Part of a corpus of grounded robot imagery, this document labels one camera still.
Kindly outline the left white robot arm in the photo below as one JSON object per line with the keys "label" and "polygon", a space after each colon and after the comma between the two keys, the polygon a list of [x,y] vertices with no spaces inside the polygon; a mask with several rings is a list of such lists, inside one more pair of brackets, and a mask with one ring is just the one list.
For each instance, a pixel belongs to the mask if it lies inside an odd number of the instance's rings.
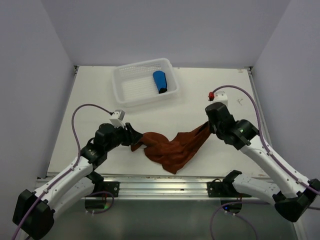
{"label": "left white robot arm", "polygon": [[95,170],[116,147],[136,145],[143,134],[130,123],[115,127],[101,124],[74,161],[41,187],[24,190],[17,199],[12,221],[34,240],[42,239],[55,220],[70,206],[86,196],[103,193],[103,177]]}

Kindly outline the brown towel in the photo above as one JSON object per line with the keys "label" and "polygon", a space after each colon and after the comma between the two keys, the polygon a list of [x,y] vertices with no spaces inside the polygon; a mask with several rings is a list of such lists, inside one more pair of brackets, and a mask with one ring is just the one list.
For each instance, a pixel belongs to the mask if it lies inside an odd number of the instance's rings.
{"label": "brown towel", "polygon": [[134,152],[145,146],[144,154],[149,160],[175,175],[196,155],[210,134],[208,122],[190,132],[177,133],[173,140],[157,132],[146,132],[130,149]]}

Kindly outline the white plastic basket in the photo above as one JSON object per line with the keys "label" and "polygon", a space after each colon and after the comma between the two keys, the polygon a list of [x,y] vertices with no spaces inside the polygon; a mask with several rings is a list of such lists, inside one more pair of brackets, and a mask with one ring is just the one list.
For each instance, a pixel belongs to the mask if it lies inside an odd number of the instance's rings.
{"label": "white plastic basket", "polygon": [[[167,91],[159,94],[153,79],[155,71],[166,75]],[[117,66],[112,71],[112,87],[116,101],[125,107],[134,107],[170,98],[180,90],[179,81],[167,58]]]}

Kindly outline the blue and grey towel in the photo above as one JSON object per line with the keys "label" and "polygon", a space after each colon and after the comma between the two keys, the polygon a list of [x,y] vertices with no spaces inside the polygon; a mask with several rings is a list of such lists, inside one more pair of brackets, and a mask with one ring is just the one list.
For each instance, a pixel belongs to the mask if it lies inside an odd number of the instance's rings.
{"label": "blue and grey towel", "polygon": [[153,80],[159,94],[165,93],[168,90],[167,79],[165,72],[157,70],[152,74]]}

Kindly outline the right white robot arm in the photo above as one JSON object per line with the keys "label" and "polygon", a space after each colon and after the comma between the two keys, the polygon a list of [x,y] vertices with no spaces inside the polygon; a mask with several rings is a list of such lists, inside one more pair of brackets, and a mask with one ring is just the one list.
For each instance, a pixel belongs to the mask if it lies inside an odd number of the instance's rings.
{"label": "right white robot arm", "polygon": [[320,181],[308,179],[290,166],[265,143],[251,122],[235,120],[224,103],[210,104],[205,113],[211,133],[253,160],[272,179],[266,182],[233,170],[223,178],[221,190],[231,197],[243,194],[263,200],[273,205],[283,218],[295,223],[318,196]]}

